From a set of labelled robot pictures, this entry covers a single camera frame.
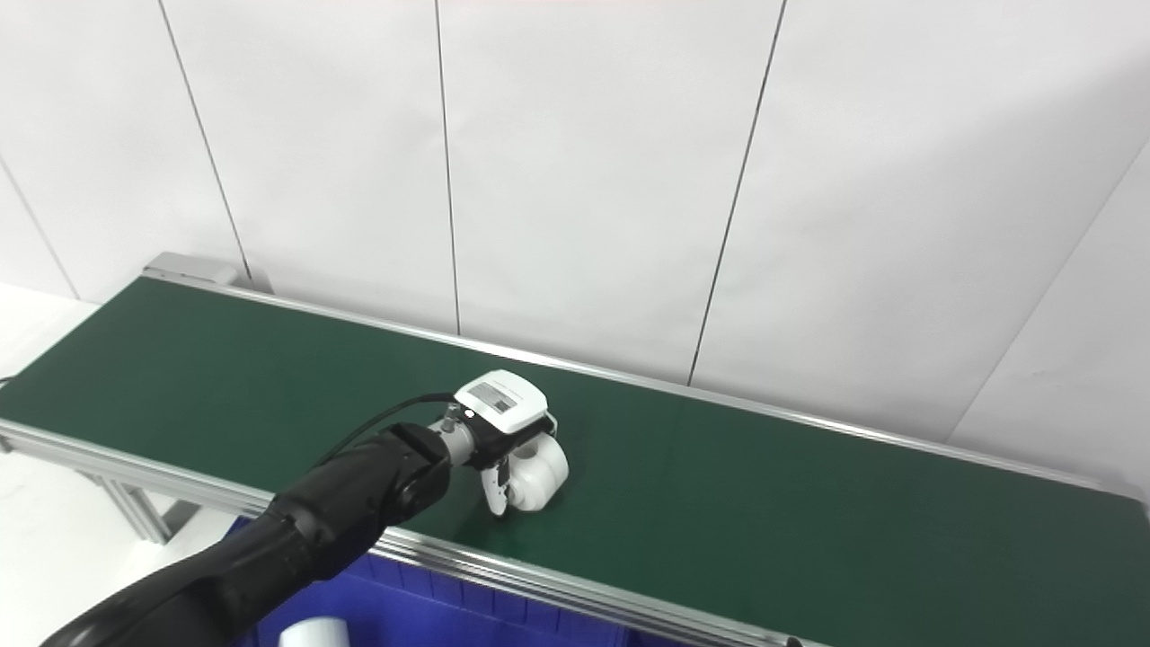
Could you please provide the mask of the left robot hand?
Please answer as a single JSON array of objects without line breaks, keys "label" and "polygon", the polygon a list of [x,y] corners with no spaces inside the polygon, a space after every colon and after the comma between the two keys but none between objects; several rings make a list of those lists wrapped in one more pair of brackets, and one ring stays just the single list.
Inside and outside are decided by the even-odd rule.
[{"label": "left robot hand", "polygon": [[543,510],[570,476],[547,396],[505,369],[483,373],[450,394],[434,430],[447,446],[452,465],[480,473],[486,507],[497,518],[512,510]]}]

